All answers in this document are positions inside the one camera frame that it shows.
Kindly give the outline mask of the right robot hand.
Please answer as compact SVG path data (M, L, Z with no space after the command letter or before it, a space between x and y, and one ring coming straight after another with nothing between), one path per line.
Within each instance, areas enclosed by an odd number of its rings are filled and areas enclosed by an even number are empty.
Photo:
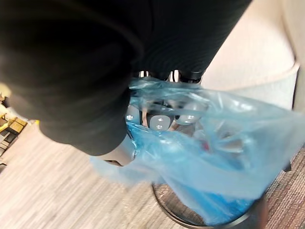
M248 0L3 0L0 80L48 138L119 166L134 156L125 115L141 71L198 82Z

